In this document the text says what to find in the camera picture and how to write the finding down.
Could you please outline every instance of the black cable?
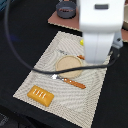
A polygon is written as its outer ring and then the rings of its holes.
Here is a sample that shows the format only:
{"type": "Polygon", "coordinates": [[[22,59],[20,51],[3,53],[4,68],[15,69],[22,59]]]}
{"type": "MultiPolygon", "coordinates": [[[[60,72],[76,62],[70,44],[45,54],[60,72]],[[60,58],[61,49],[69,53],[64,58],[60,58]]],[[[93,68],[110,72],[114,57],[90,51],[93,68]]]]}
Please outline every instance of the black cable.
{"type": "Polygon", "coordinates": [[[114,53],[114,51],[113,51],[113,54],[115,54],[114,55],[114,60],[111,61],[107,65],[76,67],[76,68],[71,68],[71,69],[66,69],[66,70],[61,70],[61,71],[53,71],[53,72],[50,72],[50,71],[41,71],[41,70],[38,70],[38,69],[35,69],[35,68],[31,67],[29,64],[27,64],[19,56],[19,54],[15,50],[15,48],[13,46],[13,43],[12,43],[12,41],[10,39],[9,27],[8,27],[8,15],[9,15],[10,2],[11,2],[11,0],[7,0],[7,5],[6,5],[6,8],[5,8],[5,15],[4,15],[4,28],[5,28],[5,34],[6,34],[7,42],[9,44],[9,46],[10,46],[13,54],[15,55],[15,57],[20,61],[20,63],[22,63],[28,69],[33,70],[33,71],[38,72],[38,73],[42,73],[42,74],[60,74],[60,73],[65,73],[65,72],[70,72],[70,71],[76,71],[76,70],[107,68],[107,67],[112,66],[115,63],[115,61],[117,60],[118,55],[119,55],[119,50],[118,49],[115,49],[116,53],[114,53]]]}

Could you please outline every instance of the striped placemat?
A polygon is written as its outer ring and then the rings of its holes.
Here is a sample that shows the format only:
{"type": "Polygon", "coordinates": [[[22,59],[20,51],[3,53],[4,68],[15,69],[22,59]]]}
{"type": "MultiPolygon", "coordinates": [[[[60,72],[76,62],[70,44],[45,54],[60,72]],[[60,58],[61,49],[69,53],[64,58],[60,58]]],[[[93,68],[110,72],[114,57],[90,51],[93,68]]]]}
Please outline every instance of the striped placemat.
{"type": "MultiPolygon", "coordinates": [[[[64,56],[58,52],[58,49],[71,55],[83,55],[84,49],[79,43],[81,39],[82,37],[59,31],[35,65],[35,68],[54,71],[55,63],[60,57],[64,56]]],[[[108,56],[105,64],[109,62],[109,59],[110,57],[108,56]]],[[[82,71],[79,77],[72,79],[86,85],[86,89],[80,89],[61,80],[52,80],[48,75],[31,71],[13,96],[44,111],[62,117],[82,128],[90,128],[105,73],[106,69],[82,71]],[[34,85],[55,95],[49,107],[44,107],[27,97],[27,93],[34,85]]]]}

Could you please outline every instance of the round plate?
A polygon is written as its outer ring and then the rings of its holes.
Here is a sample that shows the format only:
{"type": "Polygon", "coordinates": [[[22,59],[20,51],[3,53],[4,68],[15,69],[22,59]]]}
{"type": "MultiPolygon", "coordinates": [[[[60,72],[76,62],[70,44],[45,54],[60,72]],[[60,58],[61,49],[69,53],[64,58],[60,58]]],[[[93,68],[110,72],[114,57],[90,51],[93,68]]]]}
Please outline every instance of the round plate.
{"type": "MultiPolygon", "coordinates": [[[[57,61],[56,71],[80,67],[80,66],[83,66],[83,63],[78,57],[67,55],[57,61]]],[[[71,72],[59,74],[59,76],[63,78],[75,78],[78,77],[81,74],[81,72],[82,70],[71,71],[71,72]]]]}

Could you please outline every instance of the wooden knife handle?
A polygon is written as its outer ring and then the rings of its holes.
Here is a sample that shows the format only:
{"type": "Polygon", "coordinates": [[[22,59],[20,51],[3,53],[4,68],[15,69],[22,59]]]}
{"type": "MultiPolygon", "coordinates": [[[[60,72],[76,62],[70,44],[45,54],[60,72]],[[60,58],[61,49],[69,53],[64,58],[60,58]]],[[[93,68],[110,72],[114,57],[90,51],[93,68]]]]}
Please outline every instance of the wooden knife handle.
{"type": "Polygon", "coordinates": [[[64,78],[64,82],[66,82],[66,83],[68,83],[68,84],[71,84],[71,85],[74,85],[74,86],[76,86],[76,87],[82,88],[82,89],[86,88],[85,85],[83,85],[83,84],[81,84],[81,83],[78,83],[78,82],[75,82],[75,81],[73,81],[73,80],[69,80],[69,79],[67,79],[67,78],[64,78]]]}
{"type": "Polygon", "coordinates": [[[85,59],[84,56],[82,56],[82,55],[79,55],[79,56],[77,56],[77,57],[80,58],[80,59],[82,59],[82,60],[85,59]]]}

